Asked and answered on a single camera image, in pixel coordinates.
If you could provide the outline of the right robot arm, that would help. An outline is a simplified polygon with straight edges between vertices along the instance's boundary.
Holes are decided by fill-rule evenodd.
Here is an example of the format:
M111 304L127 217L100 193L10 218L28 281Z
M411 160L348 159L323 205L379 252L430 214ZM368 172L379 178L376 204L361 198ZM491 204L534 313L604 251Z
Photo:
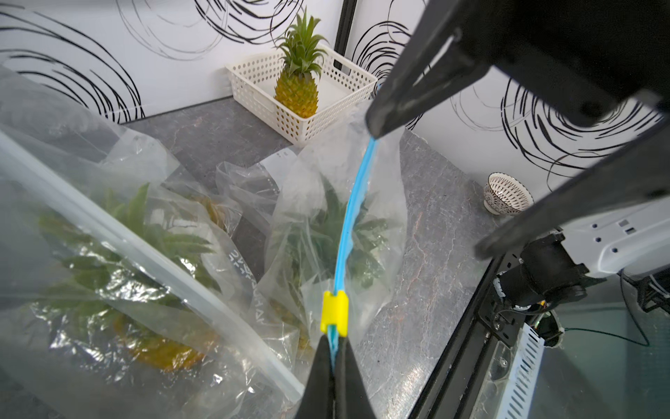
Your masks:
M669 261L666 1L399 1L408 43L366 119L410 120L485 187L513 177L530 209L476 246L522 247L499 294L582 298L588 279Z

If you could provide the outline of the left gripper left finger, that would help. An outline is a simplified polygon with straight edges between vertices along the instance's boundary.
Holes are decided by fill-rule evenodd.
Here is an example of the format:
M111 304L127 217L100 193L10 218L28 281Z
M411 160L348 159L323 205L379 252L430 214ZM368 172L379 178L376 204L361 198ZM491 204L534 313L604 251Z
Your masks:
M333 419L335 417L334 374L330 342L322 335L312 363L305 392L295 419Z

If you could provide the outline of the zip-top bag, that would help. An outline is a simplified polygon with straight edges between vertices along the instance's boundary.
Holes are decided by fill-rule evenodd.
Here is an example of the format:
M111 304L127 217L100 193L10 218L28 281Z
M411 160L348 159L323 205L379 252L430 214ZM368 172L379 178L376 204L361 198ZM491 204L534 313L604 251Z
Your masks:
M157 139L1 71L1 415L288 418L298 331Z
M292 371L301 382L309 374L321 335L323 296L334 286L345 211L370 140L365 122L370 105L359 103L300 150L273 211L260 294L263 303L298 332ZM354 346L390 302L405 251L403 133L399 128L376 142L366 196L352 229L345 291Z
M216 186L241 206L244 218L263 235L270 225L284 179L296 162L300 148L290 146L243 168L222 162L216 168Z

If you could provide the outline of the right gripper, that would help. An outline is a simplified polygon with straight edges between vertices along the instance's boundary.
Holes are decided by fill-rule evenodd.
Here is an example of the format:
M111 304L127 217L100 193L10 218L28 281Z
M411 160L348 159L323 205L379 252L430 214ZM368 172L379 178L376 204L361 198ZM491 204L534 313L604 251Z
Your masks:
M579 127L636 97L669 112L667 1L462 1L470 87L495 67ZM669 121L564 183L474 247L503 255L554 227L669 196Z

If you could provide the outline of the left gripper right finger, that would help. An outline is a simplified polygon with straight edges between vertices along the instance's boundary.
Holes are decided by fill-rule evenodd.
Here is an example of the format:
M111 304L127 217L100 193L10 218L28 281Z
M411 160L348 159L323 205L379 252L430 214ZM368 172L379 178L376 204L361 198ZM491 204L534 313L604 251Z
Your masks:
M376 418L348 338L338 339L338 353L334 367L334 417Z

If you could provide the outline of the pineapple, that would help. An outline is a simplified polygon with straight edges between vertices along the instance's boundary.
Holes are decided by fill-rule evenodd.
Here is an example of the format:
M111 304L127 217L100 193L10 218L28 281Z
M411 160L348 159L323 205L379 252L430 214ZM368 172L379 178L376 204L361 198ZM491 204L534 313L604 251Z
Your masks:
M283 52L283 68L277 80L274 99L300 118L308 119L318 111L319 92L314 76L321 76L325 50L315 33L320 19L306 12L298 15L278 48Z
M309 214L286 211L288 221L279 233L284 245L284 278L291 300L298 309L292 314L285 303L270 302L280 317L300 331L298 350L310 347L309 321L305 304L305 285L319 285L332 279L337 263L338 245L347 211L347 202L340 199L326 176L320 177L325 207L313 209ZM379 283L385 268L379 255L389 242L389 230L398 224L389 218L368 214L376 195L366 197L361 205L352 231L353 247L347 259L347 278L352 282L350 291L367 290Z

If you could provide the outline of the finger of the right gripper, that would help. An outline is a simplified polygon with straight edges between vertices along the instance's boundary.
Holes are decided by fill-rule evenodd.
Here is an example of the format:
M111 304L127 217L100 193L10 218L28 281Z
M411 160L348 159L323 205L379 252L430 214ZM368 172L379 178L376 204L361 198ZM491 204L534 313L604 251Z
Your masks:
M366 112L380 139L469 87L492 61L490 1L430 1Z

